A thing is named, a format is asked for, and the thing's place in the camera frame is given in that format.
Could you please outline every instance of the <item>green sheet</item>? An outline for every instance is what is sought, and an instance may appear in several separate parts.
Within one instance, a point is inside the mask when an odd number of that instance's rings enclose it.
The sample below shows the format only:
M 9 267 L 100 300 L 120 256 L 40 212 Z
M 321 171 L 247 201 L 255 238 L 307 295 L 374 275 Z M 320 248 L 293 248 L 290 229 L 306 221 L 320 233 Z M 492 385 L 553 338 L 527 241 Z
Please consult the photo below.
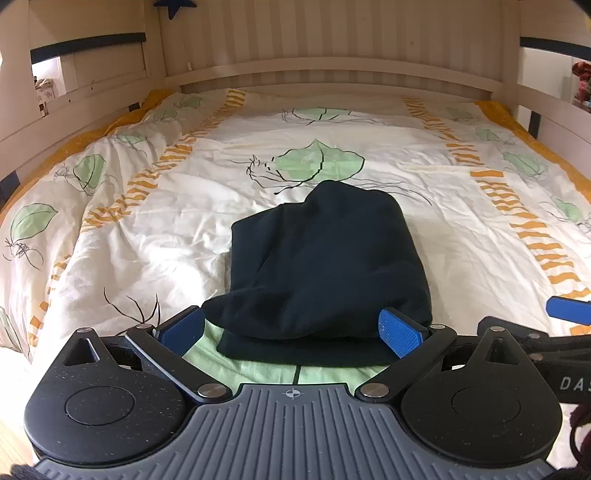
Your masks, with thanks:
M 295 365 L 264 364 L 246 360 L 231 360 L 216 351 L 223 329 L 207 320 L 203 336 L 183 357 L 208 375 L 218 379 L 234 393 L 241 383 L 291 384 L 296 373 Z M 302 367 L 298 383 L 346 383 L 349 391 L 364 383 L 384 367 L 328 368 Z

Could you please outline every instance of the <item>leaf print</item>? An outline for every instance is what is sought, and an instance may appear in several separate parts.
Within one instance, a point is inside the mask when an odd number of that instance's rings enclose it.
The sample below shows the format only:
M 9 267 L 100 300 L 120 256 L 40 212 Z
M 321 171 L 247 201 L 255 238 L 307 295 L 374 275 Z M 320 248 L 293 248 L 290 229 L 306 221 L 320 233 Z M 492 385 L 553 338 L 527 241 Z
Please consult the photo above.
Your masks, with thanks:
M 292 110 L 292 113 L 302 120 L 312 120 L 315 122 L 334 120 L 339 115 L 349 115 L 350 110 L 341 108 L 300 108 Z
M 364 162 L 355 152 L 330 148 L 318 140 L 274 158 L 275 168 L 286 180 L 313 183 L 351 178 L 361 171 Z
M 105 159 L 102 155 L 88 155 L 78 162 L 73 168 L 74 175 L 80 182 L 80 187 L 87 194 L 98 187 L 100 176 L 105 168 Z
M 176 118 L 177 112 L 171 108 L 155 111 L 152 120 L 155 122 L 167 122 Z
M 4 310 L 2 307 L 0 307 L 0 328 L 2 328 L 6 332 L 8 340 L 12 344 L 8 347 L 12 348 L 13 350 L 16 350 L 17 352 L 23 353 L 21 342 L 18 339 L 18 335 L 14 330 L 12 323 L 10 323 L 6 310 Z
M 32 238 L 44 231 L 56 213 L 55 208 L 45 203 L 32 203 L 21 208 L 10 228 L 12 243 Z
M 124 143 L 126 145 L 135 145 L 136 143 L 141 143 L 147 140 L 147 138 L 145 136 L 143 136 L 142 134 L 123 134 L 123 135 L 117 135 L 115 137 L 117 140 L 119 140 L 121 143 Z
M 511 152 L 503 152 L 503 158 L 505 161 L 512 164 L 517 171 L 524 173 L 529 177 L 539 177 L 548 171 L 547 167 L 541 167 L 537 160 L 526 155 L 515 155 Z
M 31 261 L 29 255 L 30 252 L 36 252 L 41 258 L 41 264 L 44 261 L 43 255 L 36 248 L 30 248 L 27 244 L 23 243 L 23 240 L 32 238 L 44 231 L 56 213 L 57 210 L 45 203 L 32 203 L 21 208 L 12 220 L 10 240 L 8 238 L 5 239 L 6 247 L 10 249 L 12 259 L 4 254 L 2 256 L 8 261 L 25 257 L 30 266 L 39 270 Z
M 203 99 L 197 95 L 191 95 L 189 97 L 183 98 L 179 103 L 179 107 L 181 108 L 198 108 L 201 105 L 201 101 Z
M 476 129 L 476 135 L 480 138 L 483 142 L 500 142 L 501 138 L 494 133 L 490 128 L 484 129 L 479 127 Z
M 556 208 L 571 222 L 581 223 L 584 220 L 583 212 L 574 204 L 564 202 L 560 199 L 554 199 Z
M 474 120 L 474 116 L 471 113 L 466 112 L 464 110 L 460 110 L 460 109 L 454 108 L 452 106 L 447 106 L 446 110 L 452 116 L 452 120 L 454 120 L 456 122 L 457 121 Z

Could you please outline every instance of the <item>black cloth bag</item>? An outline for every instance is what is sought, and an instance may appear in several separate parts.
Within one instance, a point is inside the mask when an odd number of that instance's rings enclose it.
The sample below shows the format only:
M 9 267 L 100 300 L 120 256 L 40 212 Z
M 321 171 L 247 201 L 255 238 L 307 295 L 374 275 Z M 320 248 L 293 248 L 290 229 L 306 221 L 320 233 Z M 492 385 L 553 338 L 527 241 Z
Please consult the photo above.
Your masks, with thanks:
M 394 307 L 431 322 L 423 265 L 396 200 L 326 180 L 303 203 L 232 225 L 230 291 L 203 304 L 223 355 L 274 364 L 363 367 L 397 359 L 378 336 Z

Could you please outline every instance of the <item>metal screw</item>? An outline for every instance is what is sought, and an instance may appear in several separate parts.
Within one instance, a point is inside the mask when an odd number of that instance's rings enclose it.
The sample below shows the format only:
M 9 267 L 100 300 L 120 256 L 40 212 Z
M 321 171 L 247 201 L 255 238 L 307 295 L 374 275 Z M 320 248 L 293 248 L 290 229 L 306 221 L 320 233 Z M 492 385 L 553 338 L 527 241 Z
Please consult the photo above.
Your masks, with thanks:
M 206 383 L 197 389 L 197 393 L 203 398 L 219 398 L 226 392 L 226 387 L 219 383 Z
M 366 383 L 361 387 L 361 393 L 368 398 L 382 398 L 390 393 L 390 389 L 383 383 Z

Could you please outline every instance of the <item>crosshair marking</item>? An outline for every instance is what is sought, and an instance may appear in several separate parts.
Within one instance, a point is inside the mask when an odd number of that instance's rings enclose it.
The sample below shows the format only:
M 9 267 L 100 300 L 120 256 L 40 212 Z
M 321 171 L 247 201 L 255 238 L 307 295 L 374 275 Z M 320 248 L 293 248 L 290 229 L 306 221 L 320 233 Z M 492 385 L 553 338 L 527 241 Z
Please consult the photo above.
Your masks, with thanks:
M 288 390 L 287 392 L 285 392 L 284 395 L 286 397 L 290 397 L 293 400 L 294 398 L 297 398 L 297 397 L 299 397 L 300 395 L 303 395 L 303 394 L 302 394 L 301 391 L 296 390 L 295 388 L 292 388 L 292 389 Z

